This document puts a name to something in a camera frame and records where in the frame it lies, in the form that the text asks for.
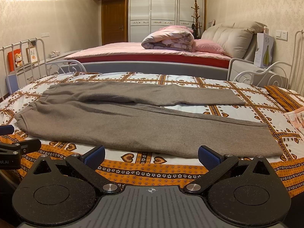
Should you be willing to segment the pink quilted large bed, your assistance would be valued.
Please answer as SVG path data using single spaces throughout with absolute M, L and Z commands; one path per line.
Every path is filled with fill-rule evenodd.
M 64 58 L 88 72 L 137 72 L 226 80 L 230 57 L 211 52 L 144 49 L 141 43 L 112 43 L 84 49 Z

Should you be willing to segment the grey-brown fleece pants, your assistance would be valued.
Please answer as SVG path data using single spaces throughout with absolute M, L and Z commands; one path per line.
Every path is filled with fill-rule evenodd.
M 174 105 L 243 105 L 229 89 L 124 82 L 51 86 L 15 114 L 31 136 L 196 158 L 202 145 L 237 157 L 277 157 L 278 142 L 266 124 L 183 112 Z

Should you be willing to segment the folded pink comforter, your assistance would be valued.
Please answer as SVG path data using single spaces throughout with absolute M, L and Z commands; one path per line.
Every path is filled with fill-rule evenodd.
M 172 25 L 161 28 L 144 38 L 144 49 L 168 49 L 192 52 L 193 30 L 185 26 Z

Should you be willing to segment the pink pillow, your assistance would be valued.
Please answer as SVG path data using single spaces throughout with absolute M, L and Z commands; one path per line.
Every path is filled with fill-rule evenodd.
M 224 49 L 219 44 L 206 39 L 195 39 L 192 45 L 192 51 L 208 52 L 213 54 L 225 53 Z

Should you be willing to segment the white metal headboard frame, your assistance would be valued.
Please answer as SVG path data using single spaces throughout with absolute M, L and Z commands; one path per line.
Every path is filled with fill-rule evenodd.
M 293 57 L 291 63 L 277 61 L 264 72 L 235 73 L 232 81 L 252 84 L 258 87 L 278 86 L 303 92 L 303 30 L 296 31 L 294 36 Z

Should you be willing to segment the folded peach checked cloth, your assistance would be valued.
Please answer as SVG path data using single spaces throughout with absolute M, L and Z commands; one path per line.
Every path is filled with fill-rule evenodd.
M 304 139 L 304 107 L 292 112 L 286 112 L 284 116 L 291 122 L 301 138 Z

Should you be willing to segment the white wall switch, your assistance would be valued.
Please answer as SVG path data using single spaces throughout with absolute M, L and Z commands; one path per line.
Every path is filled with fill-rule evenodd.
M 287 41 L 288 40 L 288 31 L 276 30 L 276 39 Z

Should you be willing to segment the orange patterned pillow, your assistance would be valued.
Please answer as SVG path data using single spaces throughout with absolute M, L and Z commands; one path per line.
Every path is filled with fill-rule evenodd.
M 293 98 L 291 94 L 288 94 L 280 87 L 266 85 L 264 88 L 267 90 L 268 94 L 287 112 L 292 112 L 303 107 L 303 105 Z

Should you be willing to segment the white wine bottle box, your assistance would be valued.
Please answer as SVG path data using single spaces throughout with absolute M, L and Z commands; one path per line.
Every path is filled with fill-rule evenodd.
M 260 68 L 268 68 L 272 64 L 274 38 L 269 35 L 269 28 L 264 26 L 262 33 L 257 33 L 257 45 L 254 65 Z

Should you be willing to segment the white sliding door wardrobe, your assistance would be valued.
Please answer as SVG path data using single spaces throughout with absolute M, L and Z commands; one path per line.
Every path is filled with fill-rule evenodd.
M 195 0 L 128 0 L 128 41 L 142 42 L 150 33 L 171 25 L 192 28 Z M 205 0 L 197 0 L 201 34 Z

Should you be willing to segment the red box with teddy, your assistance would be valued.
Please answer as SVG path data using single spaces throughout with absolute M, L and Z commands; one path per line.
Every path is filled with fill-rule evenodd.
M 7 59 L 9 63 L 9 69 L 11 72 L 23 65 L 22 54 L 19 48 L 14 51 L 8 52 Z

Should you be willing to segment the white low cabinet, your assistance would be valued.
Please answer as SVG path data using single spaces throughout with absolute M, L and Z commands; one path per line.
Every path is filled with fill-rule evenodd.
M 10 72 L 5 78 L 8 93 L 11 95 L 20 88 L 44 76 L 80 70 L 77 65 L 69 67 L 69 64 L 64 60 L 66 56 L 75 52 L 77 51 L 64 52 L 54 58 L 41 60 L 40 63 L 35 63 L 33 66 L 26 64 L 18 69 L 16 73 L 15 71 Z

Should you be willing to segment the dark wooden door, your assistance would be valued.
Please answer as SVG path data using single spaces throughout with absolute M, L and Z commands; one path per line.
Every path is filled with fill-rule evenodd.
M 125 41 L 125 0 L 103 0 L 101 5 L 102 44 Z

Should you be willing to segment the wooden coat stand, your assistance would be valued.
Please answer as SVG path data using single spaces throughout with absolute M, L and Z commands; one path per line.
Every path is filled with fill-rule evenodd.
M 200 7 L 197 4 L 197 0 L 195 0 L 194 7 L 192 7 L 194 10 L 194 13 L 192 15 L 193 23 L 192 23 L 192 30 L 193 30 L 193 36 L 195 39 L 201 38 L 201 25 L 200 25 L 200 15 L 198 14 L 198 11 Z

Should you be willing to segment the small framed photo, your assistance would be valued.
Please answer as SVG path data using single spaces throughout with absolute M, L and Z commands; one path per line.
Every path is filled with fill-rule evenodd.
M 37 53 L 36 47 L 31 46 L 31 47 L 26 48 L 26 54 L 27 54 L 27 59 L 28 59 L 29 63 L 31 63 L 31 64 L 38 63 L 39 58 L 38 58 L 38 53 Z

